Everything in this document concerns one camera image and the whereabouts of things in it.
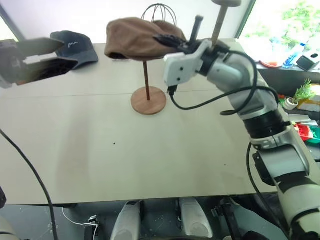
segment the brown flat cap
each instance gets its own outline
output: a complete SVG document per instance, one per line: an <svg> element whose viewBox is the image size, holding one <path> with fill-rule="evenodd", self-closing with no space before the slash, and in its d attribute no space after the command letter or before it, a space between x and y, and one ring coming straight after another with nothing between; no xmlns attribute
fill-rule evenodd
<svg viewBox="0 0 320 240"><path fill-rule="evenodd" d="M166 21L149 22L136 17L112 21L106 27L104 54L112 59L134 59L148 61L174 53L154 40L156 34L175 35L186 39L182 30Z"/></svg>

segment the wire hat stand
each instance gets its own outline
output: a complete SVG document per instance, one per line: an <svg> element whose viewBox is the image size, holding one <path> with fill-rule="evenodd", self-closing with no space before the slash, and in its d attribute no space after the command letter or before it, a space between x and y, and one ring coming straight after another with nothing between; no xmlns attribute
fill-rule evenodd
<svg viewBox="0 0 320 240"><path fill-rule="evenodd" d="M148 6L141 16L144 20L146 14L151 13L151 22L155 21L156 14L160 15L162 21L167 21L167 17L172 20L173 25L177 25L177 16L171 7L162 3ZM131 96L131 105L135 111L143 115L154 115L161 112L166 104L165 93L154 86L149 86L149 75L147 61L142 61L145 86L136 90Z"/></svg>

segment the round wooden base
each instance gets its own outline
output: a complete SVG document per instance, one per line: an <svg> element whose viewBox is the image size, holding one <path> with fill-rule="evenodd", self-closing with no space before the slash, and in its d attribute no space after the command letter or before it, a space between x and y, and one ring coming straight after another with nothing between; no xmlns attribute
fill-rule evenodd
<svg viewBox="0 0 320 240"><path fill-rule="evenodd" d="M132 94L131 105L134 110L143 115L157 114L165 108L167 98L165 93L157 88L150 86L150 100L147 99L146 88L139 88Z"/></svg>

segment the blue bottle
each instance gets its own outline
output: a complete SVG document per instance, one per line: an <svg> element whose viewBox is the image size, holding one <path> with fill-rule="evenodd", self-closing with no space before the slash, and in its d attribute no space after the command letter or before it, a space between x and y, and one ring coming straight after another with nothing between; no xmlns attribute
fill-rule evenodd
<svg viewBox="0 0 320 240"><path fill-rule="evenodd" d="M296 58L304 51L305 46L306 44L302 42L300 42L299 45L296 45L292 49L290 56L283 63L282 67L286 69L291 68L294 65Z"/></svg>

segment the wooden hat stand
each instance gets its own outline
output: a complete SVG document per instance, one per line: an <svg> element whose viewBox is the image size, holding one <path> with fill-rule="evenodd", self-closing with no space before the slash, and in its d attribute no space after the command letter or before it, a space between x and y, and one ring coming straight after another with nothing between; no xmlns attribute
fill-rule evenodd
<svg viewBox="0 0 320 240"><path fill-rule="evenodd" d="M154 115L161 112L166 104L165 93L154 86L149 86L147 62L143 61L145 86L139 88L131 96L131 105L134 110L143 115Z"/></svg>

